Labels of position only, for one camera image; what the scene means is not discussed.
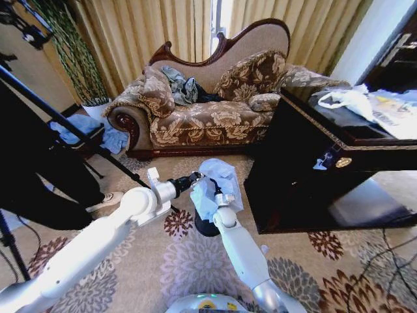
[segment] carpet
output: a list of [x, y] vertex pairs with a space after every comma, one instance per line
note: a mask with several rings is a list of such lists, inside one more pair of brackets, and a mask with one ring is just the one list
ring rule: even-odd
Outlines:
[[[156, 166], [161, 180], [189, 175], [207, 157], [156, 158], [139, 162], [118, 156], [147, 182], [145, 171]], [[242, 186], [252, 160], [246, 156], [220, 156], [235, 166]], [[103, 192], [127, 191], [136, 186], [106, 160], [93, 156], [89, 161], [106, 177], [100, 181]], [[379, 173], [375, 178], [392, 196], [417, 209], [417, 175], [412, 171]], [[351, 291], [351, 312], [417, 312], [417, 302], [400, 275], [396, 275], [390, 253], [375, 258], [363, 279], [366, 263], [385, 250], [381, 230], [320, 231], [259, 235], [246, 194], [240, 223], [266, 251], [270, 275], [284, 291], [296, 297], [308, 312], [347, 312]], [[185, 192], [173, 204], [180, 213], [169, 213], [158, 220], [132, 228], [129, 236], [92, 273], [77, 283], [51, 312], [165, 312], [175, 299], [191, 293], [224, 293], [238, 299], [253, 312], [262, 312], [250, 290], [240, 282], [220, 237], [207, 238], [194, 228], [194, 207]], [[115, 207], [99, 211], [108, 215]], [[37, 241], [27, 228], [14, 231], [29, 271], [39, 274], [47, 260], [77, 235], [76, 231], [56, 231], [31, 223], [42, 238], [37, 258]], [[394, 246], [417, 235], [417, 228], [387, 230]], [[8, 256], [8, 250], [1, 247]], [[413, 242], [396, 250], [403, 265], [403, 278], [417, 292], [417, 250]], [[0, 260], [0, 288], [14, 281], [7, 264]]]

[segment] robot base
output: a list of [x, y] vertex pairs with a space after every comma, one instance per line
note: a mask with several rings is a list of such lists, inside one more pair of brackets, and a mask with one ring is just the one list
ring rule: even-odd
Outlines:
[[228, 295], [201, 293], [199, 295], [187, 295], [176, 300], [166, 313], [204, 312], [201, 309], [205, 308], [210, 310], [207, 312], [248, 312], [237, 300]]
[[200, 215], [197, 212], [197, 209], [195, 211], [195, 218], [194, 218], [194, 224], [195, 228], [198, 230], [198, 232], [205, 236], [205, 237], [214, 237], [220, 234], [219, 229], [217, 228], [214, 223], [210, 223], [209, 220], [201, 220]]

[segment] window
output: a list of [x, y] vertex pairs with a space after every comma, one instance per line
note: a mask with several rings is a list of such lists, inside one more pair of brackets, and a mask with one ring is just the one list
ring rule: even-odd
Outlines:
[[212, 0], [211, 1], [211, 37], [210, 54], [217, 48], [219, 40], [217, 34], [222, 32], [229, 36], [230, 21], [232, 16], [233, 0]]

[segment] sofa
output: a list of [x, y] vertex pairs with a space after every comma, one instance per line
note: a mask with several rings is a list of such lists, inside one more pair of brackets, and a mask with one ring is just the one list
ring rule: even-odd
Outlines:
[[[280, 20], [261, 20], [234, 38], [226, 39], [223, 33], [219, 33], [218, 39], [216, 51], [200, 63], [175, 57], [170, 51], [171, 43], [166, 42], [152, 56], [144, 75], [127, 86], [108, 107], [105, 115], [111, 125], [129, 133], [128, 156], [141, 160], [158, 156], [242, 153], [265, 136], [281, 87], [344, 84], [286, 63], [290, 34]], [[255, 69], [256, 63], [261, 62], [264, 72]], [[156, 72], [166, 65], [186, 77], [193, 76], [206, 92], [218, 93], [228, 100], [174, 105], [166, 90], [166, 81]], [[159, 96], [144, 97], [141, 91], [146, 89], [145, 84], [150, 78], [154, 78], [152, 75], [164, 86]], [[248, 78], [260, 86], [259, 90], [248, 83]], [[227, 88], [230, 89], [234, 83], [239, 89], [232, 89], [228, 94]], [[162, 104], [160, 99], [154, 101], [155, 97], [161, 97], [161, 93], [166, 95]]]

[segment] floral upholstery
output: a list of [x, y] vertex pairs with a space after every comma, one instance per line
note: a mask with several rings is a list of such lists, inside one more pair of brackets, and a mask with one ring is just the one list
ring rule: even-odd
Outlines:
[[146, 112], [148, 121], [151, 122], [154, 116], [151, 110], [142, 102], [141, 90], [145, 83], [145, 77], [141, 76], [134, 80], [126, 87], [126, 89], [107, 107], [103, 116], [108, 116], [114, 108], [118, 106], [133, 106], [138, 109], [142, 109]]
[[252, 143], [264, 137], [273, 114], [231, 101], [177, 107], [169, 117], [154, 119], [151, 140], [155, 147]]
[[255, 95], [249, 99], [249, 107], [255, 112], [270, 112], [274, 111], [281, 96], [276, 93], [263, 93], [262, 95]]
[[169, 116], [175, 110], [175, 103], [168, 79], [149, 66], [145, 67], [145, 78], [141, 100], [155, 116]]
[[229, 101], [247, 101], [275, 91], [284, 75], [285, 57], [278, 50], [251, 55], [223, 73], [214, 92]]
[[150, 122], [154, 116], [167, 117], [175, 110], [168, 79], [152, 67], [145, 67], [145, 76], [130, 83], [110, 104], [104, 116], [107, 116], [113, 108], [125, 105], [144, 109]]
[[[175, 106], [165, 76], [147, 67], [145, 75], [133, 81], [105, 115], [111, 114], [116, 106], [142, 109], [141, 114], [146, 112], [150, 124], [148, 144], [155, 149], [240, 145], [257, 142], [265, 136], [280, 99], [276, 94], [280, 87], [336, 85], [349, 84], [304, 67], [286, 65], [280, 52], [267, 50], [246, 58], [223, 74], [216, 90], [230, 101]], [[149, 125], [141, 124], [141, 127], [148, 129]]]
[[343, 80], [333, 80], [330, 77], [312, 72], [299, 65], [286, 64], [284, 69], [285, 75], [282, 76], [280, 87], [331, 87], [348, 85]]

